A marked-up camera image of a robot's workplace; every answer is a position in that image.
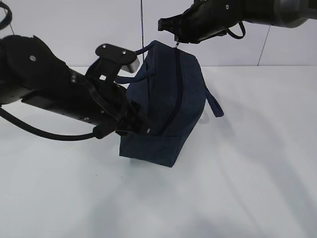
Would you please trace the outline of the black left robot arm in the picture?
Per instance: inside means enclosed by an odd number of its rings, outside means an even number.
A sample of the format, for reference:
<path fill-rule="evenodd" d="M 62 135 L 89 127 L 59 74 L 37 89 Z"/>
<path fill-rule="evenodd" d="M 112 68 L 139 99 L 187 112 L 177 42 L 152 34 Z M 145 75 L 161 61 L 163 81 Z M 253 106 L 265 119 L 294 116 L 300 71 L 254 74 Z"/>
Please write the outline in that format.
<path fill-rule="evenodd" d="M 147 134 L 151 126 L 141 106 L 128 99 L 121 69 L 135 72 L 134 51 L 111 44 L 97 47 L 98 59 L 81 74 L 56 57 L 38 37 L 10 35 L 0 41 L 0 103 L 27 105 L 112 132 Z"/>

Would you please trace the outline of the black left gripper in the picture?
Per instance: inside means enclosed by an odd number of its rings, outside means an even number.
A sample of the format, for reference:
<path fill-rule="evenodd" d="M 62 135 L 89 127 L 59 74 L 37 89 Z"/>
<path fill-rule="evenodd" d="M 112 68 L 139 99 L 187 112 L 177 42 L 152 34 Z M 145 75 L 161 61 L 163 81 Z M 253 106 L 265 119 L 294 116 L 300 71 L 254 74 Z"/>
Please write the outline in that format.
<path fill-rule="evenodd" d="M 143 107 L 133 100 L 129 101 L 115 132 L 120 136 L 127 136 L 130 133 L 146 135 L 150 131 L 150 122 Z"/>

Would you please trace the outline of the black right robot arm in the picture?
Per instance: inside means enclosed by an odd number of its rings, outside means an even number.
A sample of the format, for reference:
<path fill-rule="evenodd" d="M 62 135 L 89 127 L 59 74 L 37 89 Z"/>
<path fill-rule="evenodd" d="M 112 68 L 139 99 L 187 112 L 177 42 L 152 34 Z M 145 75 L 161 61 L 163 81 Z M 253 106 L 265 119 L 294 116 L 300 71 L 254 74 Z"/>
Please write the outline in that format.
<path fill-rule="evenodd" d="M 244 22 L 296 28 L 316 17 L 316 0 L 196 0 L 182 14 L 161 18 L 158 30 L 176 42 L 199 44 L 224 35 L 242 39 Z"/>

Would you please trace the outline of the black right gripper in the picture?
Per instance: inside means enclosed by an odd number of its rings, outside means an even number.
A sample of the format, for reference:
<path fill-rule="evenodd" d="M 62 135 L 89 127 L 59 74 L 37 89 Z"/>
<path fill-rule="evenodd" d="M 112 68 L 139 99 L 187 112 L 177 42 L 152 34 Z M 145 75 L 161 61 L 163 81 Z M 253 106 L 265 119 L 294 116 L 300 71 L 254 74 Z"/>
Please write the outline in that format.
<path fill-rule="evenodd" d="M 179 43 L 197 44 L 195 38 L 196 14 L 180 14 L 158 20 L 158 31 L 167 31 L 174 35 L 174 40 Z"/>

